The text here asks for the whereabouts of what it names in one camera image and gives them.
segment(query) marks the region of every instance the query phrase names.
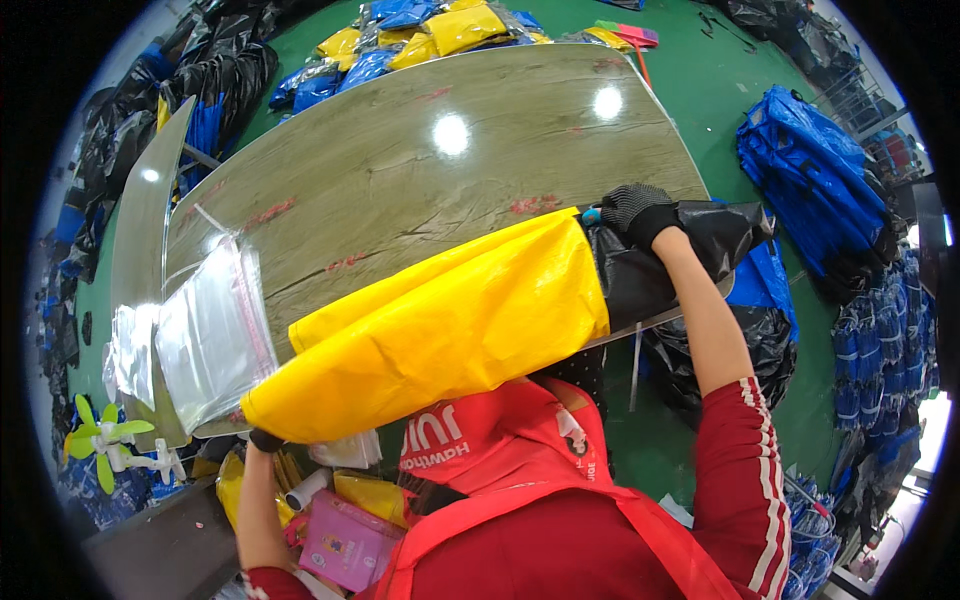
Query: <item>yellow bag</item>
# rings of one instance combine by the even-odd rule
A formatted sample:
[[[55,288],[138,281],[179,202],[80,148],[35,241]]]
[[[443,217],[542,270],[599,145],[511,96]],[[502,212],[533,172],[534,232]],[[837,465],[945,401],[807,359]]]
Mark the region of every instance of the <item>yellow bag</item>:
[[[456,0],[444,7],[447,12],[462,11],[463,9],[472,9],[487,4],[487,0]]]
[[[588,34],[596,37],[600,41],[604,42],[614,50],[619,50],[620,52],[627,52],[633,48],[630,45],[630,42],[624,38],[618,36],[609,29],[604,29],[602,27],[587,27],[584,29]]]
[[[333,473],[333,489],[347,502],[371,515],[379,516],[404,529],[410,529],[403,518],[403,488],[382,479],[352,470]]]
[[[344,54],[353,54],[353,48],[360,39],[360,30],[345,27],[336,34],[317,44],[317,54],[322,57],[337,59]]]
[[[488,37],[507,33],[503,21],[486,4],[432,16],[423,27],[433,34],[442,57],[472,48]]]
[[[430,34],[416,34],[388,65],[395,71],[427,62],[440,56]]]
[[[544,34],[538,34],[537,32],[530,32],[529,36],[534,40],[535,44],[552,44],[553,40]]]
[[[217,476],[217,498],[224,505],[227,519],[237,530],[237,508],[240,506],[240,486],[243,483],[244,464],[236,452],[229,452],[220,465],[220,474]],[[276,513],[280,517],[280,527],[286,527],[296,515],[280,493],[275,494]]]
[[[389,32],[380,32],[376,35],[376,45],[405,44],[413,39],[416,34],[416,29],[393,29]]]
[[[493,390],[610,332],[571,207],[443,252],[290,326],[300,354],[241,399],[291,442],[339,440]]]
[[[170,120],[170,107],[162,96],[156,101],[156,130],[159,132]]]

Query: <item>black glove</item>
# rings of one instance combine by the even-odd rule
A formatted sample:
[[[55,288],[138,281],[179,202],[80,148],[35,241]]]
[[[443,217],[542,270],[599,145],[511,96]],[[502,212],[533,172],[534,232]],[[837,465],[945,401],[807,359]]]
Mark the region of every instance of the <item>black glove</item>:
[[[649,183],[628,183],[607,192],[600,214],[609,227],[644,251],[650,250],[650,244],[664,229],[683,228],[670,197]]]
[[[283,445],[283,440],[267,433],[263,429],[254,429],[251,431],[250,441],[253,442],[253,445],[261,452],[267,452],[268,454],[273,454],[280,450],[280,447]]]

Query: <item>pink package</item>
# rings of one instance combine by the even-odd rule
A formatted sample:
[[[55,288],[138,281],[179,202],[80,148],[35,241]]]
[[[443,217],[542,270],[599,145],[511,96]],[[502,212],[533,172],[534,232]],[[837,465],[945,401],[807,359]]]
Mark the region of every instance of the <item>pink package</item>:
[[[337,494],[313,496],[300,566],[350,591],[362,591],[383,575],[403,529],[359,509]]]

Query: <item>wooden table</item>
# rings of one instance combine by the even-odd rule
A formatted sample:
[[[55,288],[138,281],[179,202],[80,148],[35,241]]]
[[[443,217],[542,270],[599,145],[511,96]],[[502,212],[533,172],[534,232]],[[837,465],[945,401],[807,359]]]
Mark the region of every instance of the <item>wooden table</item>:
[[[432,60],[323,101],[201,181],[170,218],[164,297],[224,229],[237,234],[258,251],[283,363],[294,356],[288,325],[314,310],[634,181],[709,199],[663,107],[614,50],[545,44]]]

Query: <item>worker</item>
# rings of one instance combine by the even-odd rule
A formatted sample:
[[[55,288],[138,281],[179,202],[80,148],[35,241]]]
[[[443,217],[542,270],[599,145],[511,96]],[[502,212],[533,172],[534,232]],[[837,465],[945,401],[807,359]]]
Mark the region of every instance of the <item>worker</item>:
[[[790,512],[740,327],[665,192],[621,186],[601,210],[662,261],[684,313],[703,397],[692,531],[613,484],[600,413],[585,391],[595,370],[573,357],[560,369],[566,381],[533,374],[410,419],[399,483],[412,528],[357,598],[780,597]],[[276,513],[270,452],[280,441],[259,431],[252,441],[236,532],[248,595],[308,598]]]

